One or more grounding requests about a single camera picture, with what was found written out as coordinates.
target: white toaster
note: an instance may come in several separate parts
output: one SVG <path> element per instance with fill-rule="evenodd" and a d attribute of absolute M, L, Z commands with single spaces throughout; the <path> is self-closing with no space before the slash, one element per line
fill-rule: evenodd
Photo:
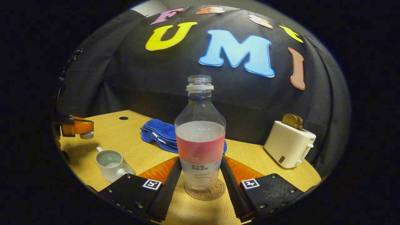
<path fill-rule="evenodd" d="M 309 131 L 275 121 L 264 148 L 283 168 L 293 168 L 314 147 L 315 138 L 316 135 Z"/>

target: blue letter m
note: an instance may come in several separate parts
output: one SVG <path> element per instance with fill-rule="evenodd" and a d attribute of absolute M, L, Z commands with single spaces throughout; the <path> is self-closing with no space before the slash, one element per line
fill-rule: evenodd
<path fill-rule="evenodd" d="M 252 73 L 267 77 L 274 77 L 274 71 L 270 65 L 268 46 L 271 42 L 265 38 L 251 35 L 242 43 L 227 30 L 209 30 L 211 41 L 205 56 L 200 57 L 199 63 L 209 66 L 221 66 L 224 60 L 221 58 L 221 49 L 232 67 L 237 67 L 250 53 L 249 61 L 244 68 Z"/>

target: plastic bottle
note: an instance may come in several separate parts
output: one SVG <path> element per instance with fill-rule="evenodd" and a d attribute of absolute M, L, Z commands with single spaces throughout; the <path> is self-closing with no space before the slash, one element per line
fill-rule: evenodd
<path fill-rule="evenodd" d="M 188 78 L 189 102 L 175 119 L 182 170 L 189 187 L 205 190 L 218 179 L 225 142 L 225 118 L 211 103 L 211 76 Z"/>

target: folded towel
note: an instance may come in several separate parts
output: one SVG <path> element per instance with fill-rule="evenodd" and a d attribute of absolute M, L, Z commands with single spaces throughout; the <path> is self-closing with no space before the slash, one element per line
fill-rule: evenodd
<path fill-rule="evenodd" d="M 174 125 L 158 119 L 152 119 L 147 121 L 140 129 L 142 130 L 140 135 L 143 141 L 147 143 L 156 141 L 162 149 L 172 153 L 178 153 Z M 225 141 L 223 154 L 225 154 L 227 148 L 228 146 Z"/>
<path fill-rule="evenodd" d="M 178 147 L 167 145 L 163 140 L 156 138 L 151 132 L 148 131 L 142 131 L 140 132 L 140 136 L 142 137 L 142 140 L 147 143 L 151 143 L 153 141 L 156 141 L 157 144 L 164 150 L 172 153 L 178 153 Z"/>
<path fill-rule="evenodd" d="M 176 142 L 175 126 L 173 124 L 162 122 L 159 119 L 152 119 L 147 121 L 141 129 L 147 129 L 149 131 L 155 132 L 163 139 Z"/>

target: round coaster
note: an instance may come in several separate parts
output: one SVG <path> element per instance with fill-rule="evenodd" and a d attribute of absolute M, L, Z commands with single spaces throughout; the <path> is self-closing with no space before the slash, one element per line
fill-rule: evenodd
<path fill-rule="evenodd" d="M 189 194 L 191 197 L 203 201 L 215 200 L 221 197 L 226 190 L 225 184 L 220 179 L 218 179 L 212 187 L 206 190 L 194 190 L 193 188 L 188 187 L 186 183 L 184 184 L 184 188 L 186 193 Z"/>

